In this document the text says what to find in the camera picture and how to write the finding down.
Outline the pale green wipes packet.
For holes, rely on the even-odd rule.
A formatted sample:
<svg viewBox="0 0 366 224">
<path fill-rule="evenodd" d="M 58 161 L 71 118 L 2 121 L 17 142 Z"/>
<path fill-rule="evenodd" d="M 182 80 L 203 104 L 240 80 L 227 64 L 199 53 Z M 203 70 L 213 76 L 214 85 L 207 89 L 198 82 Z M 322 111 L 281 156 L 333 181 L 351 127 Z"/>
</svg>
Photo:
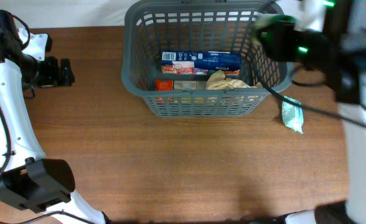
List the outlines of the pale green wipes packet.
<svg viewBox="0 0 366 224">
<path fill-rule="evenodd" d="M 286 127 L 301 134 L 303 133 L 304 116 L 301 107 L 283 101 L 281 114 Z"/>
</svg>

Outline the beige paper pouch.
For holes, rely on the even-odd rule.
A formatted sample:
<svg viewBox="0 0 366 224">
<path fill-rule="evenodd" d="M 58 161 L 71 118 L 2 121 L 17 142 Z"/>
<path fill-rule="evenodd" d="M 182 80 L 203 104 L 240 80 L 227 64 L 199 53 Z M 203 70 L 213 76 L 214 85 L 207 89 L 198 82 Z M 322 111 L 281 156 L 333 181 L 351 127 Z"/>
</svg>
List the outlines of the beige paper pouch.
<svg viewBox="0 0 366 224">
<path fill-rule="evenodd" d="M 261 88 L 262 85 L 257 83 L 255 86 L 250 86 L 246 84 L 244 81 L 239 79 L 227 78 L 225 73 L 221 70 L 213 73 L 210 78 L 206 82 L 205 89 L 206 90 L 233 90 L 235 88 Z M 231 97 L 227 97 L 225 100 L 220 101 L 221 105 L 228 105 L 230 103 Z M 238 102 L 243 100 L 243 96 L 235 97 L 232 102 L 232 105 L 237 105 Z M 207 106 L 214 105 L 217 102 L 216 97 L 209 97 L 207 100 Z"/>
</svg>

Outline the blue tissue box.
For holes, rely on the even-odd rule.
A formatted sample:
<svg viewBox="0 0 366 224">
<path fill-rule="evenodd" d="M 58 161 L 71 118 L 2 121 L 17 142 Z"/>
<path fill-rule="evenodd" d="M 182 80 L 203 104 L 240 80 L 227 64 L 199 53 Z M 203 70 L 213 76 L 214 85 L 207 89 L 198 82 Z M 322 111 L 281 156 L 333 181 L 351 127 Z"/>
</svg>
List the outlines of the blue tissue box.
<svg viewBox="0 0 366 224">
<path fill-rule="evenodd" d="M 165 74 L 211 75 L 219 70 L 237 76 L 242 67 L 242 56 L 230 52 L 161 52 L 161 70 Z"/>
</svg>

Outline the orange spaghetti packet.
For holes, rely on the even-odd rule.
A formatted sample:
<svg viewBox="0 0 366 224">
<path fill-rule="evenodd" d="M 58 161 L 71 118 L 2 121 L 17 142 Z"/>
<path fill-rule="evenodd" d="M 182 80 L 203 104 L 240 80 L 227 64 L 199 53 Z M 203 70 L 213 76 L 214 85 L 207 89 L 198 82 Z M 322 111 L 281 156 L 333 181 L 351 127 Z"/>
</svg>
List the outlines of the orange spaghetti packet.
<svg viewBox="0 0 366 224">
<path fill-rule="evenodd" d="M 156 79 L 156 91 L 171 91 L 171 90 L 182 90 L 182 91 L 189 91 L 189 90 L 205 90 L 206 81 L 190 81 L 190 80 L 160 80 Z M 201 97 L 195 97 L 191 100 L 190 97 L 182 97 L 180 100 L 178 97 L 168 97 L 168 102 L 178 103 L 181 102 L 182 104 L 203 104 L 204 99 Z"/>
</svg>

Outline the green lid jar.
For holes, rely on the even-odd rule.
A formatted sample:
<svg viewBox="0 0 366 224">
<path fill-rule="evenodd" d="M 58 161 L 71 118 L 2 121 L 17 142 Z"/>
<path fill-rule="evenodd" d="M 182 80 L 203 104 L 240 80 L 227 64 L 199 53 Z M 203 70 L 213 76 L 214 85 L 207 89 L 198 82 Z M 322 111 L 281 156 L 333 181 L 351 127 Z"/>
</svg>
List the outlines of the green lid jar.
<svg viewBox="0 0 366 224">
<path fill-rule="evenodd" d="M 262 14 L 253 23 L 252 37 L 260 41 L 271 28 L 277 24 L 295 24 L 297 19 L 284 14 Z"/>
</svg>

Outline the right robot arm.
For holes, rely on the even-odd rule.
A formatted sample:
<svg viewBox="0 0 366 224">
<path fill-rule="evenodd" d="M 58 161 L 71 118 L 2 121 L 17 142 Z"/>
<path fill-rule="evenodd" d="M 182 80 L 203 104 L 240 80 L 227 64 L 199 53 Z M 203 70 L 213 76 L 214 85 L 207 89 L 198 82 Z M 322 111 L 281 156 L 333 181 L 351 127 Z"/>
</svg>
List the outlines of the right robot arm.
<svg viewBox="0 0 366 224">
<path fill-rule="evenodd" d="M 324 74 L 335 96 L 347 147 L 349 195 L 341 202 L 291 213 L 280 223 L 366 223 L 366 0 L 312 0 L 295 19 L 260 8 L 254 39 L 276 62 L 299 62 Z"/>
</svg>

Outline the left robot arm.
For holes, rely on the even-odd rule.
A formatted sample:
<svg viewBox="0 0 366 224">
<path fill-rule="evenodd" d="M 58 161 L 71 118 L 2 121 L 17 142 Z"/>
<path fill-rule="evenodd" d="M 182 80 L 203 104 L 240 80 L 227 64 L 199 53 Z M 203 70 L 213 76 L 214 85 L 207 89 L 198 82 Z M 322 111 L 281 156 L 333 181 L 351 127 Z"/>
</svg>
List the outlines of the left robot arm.
<svg viewBox="0 0 366 224">
<path fill-rule="evenodd" d="M 26 108 L 26 90 L 71 86 L 70 61 L 49 56 L 52 39 L 34 35 L 0 9 L 0 201 L 62 223 L 108 223 L 75 187 L 69 164 L 42 150 Z"/>
</svg>

